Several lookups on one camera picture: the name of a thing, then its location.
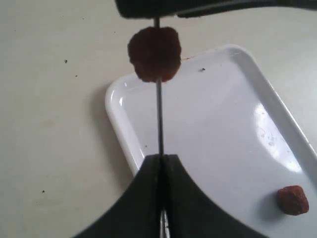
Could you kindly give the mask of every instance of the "white table surface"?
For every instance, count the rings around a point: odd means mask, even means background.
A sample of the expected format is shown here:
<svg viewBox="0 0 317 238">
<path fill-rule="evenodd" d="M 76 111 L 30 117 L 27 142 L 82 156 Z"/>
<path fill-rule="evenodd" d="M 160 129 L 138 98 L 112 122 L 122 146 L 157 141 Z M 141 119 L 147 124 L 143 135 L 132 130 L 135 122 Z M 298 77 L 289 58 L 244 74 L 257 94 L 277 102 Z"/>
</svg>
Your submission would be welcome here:
<svg viewBox="0 0 317 238">
<path fill-rule="evenodd" d="M 316 22 L 317 12 L 265 8 L 162 25 L 177 29 L 184 57 L 248 49 L 317 149 Z M 104 94 L 132 72 L 126 45 L 151 24 L 122 19 L 112 0 L 2 1 L 1 238 L 71 237 L 129 185 Z"/>
</svg>

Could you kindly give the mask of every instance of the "white plastic tray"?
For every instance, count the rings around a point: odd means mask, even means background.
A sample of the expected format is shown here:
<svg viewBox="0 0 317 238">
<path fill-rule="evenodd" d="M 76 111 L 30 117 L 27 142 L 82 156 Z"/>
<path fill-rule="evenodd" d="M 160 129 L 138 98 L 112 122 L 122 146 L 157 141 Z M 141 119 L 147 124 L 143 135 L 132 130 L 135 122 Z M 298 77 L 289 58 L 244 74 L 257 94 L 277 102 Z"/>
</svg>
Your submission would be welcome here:
<svg viewBox="0 0 317 238">
<path fill-rule="evenodd" d="M 184 60 L 162 89 L 165 153 L 179 155 L 207 196 L 268 237 L 317 237 L 316 154 L 244 49 Z M 155 84 L 135 74 L 115 81 L 106 110 L 136 173 L 158 152 Z M 303 187 L 307 214 L 278 210 L 274 194 L 288 185 Z"/>
</svg>

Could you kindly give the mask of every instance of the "small red chunk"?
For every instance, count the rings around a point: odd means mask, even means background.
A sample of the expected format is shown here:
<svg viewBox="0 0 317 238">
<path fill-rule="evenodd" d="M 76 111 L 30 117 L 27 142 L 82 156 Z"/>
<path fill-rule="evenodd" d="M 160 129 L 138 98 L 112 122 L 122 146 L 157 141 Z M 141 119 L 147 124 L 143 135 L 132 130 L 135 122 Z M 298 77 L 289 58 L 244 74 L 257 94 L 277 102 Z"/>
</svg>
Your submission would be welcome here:
<svg viewBox="0 0 317 238">
<path fill-rule="evenodd" d="M 287 215 L 297 216 L 309 210 L 304 190 L 298 185 L 280 189 L 277 191 L 276 199 L 279 208 Z"/>
<path fill-rule="evenodd" d="M 128 44 L 130 62 L 145 82 L 166 82 L 180 67 L 181 47 L 178 33 L 171 27 L 148 27 L 136 33 Z"/>
</svg>

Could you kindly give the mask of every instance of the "table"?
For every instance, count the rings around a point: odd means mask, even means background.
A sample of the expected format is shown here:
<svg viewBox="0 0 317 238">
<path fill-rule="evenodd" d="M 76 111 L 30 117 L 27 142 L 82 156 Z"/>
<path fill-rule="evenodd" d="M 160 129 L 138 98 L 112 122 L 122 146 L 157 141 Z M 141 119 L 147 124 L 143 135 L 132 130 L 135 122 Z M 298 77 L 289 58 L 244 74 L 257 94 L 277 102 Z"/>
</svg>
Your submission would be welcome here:
<svg viewBox="0 0 317 238">
<path fill-rule="evenodd" d="M 248 49 L 317 149 L 317 12 L 240 10 L 168 17 L 187 57 Z M 112 0 L 10 1 L 0 8 L 0 237 L 71 237 L 132 180 L 105 112 L 107 87 L 133 71 L 127 43 L 150 20 Z"/>
</svg>

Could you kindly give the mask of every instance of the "red food piece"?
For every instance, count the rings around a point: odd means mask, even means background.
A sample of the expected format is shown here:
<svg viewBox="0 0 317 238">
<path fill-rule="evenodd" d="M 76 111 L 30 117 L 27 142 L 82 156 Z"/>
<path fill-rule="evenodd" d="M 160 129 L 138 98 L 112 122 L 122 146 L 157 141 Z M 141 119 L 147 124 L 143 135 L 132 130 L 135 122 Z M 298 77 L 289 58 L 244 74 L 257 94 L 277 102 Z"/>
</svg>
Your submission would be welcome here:
<svg viewBox="0 0 317 238">
<path fill-rule="evenodd" d="M 145 82 L 170 80 L 180 67 L 178 33 L 170 27 L 148 27 L 136 33 L 128 44 L 130 62 Z"/>
<path fill-rule="evenodd" d="M 309 210 L 304 190 L 298 185 L 280 189 L 277 191 L 276 199 L 279 208 L 287 215 L 297 216 Z"/>
</svg>

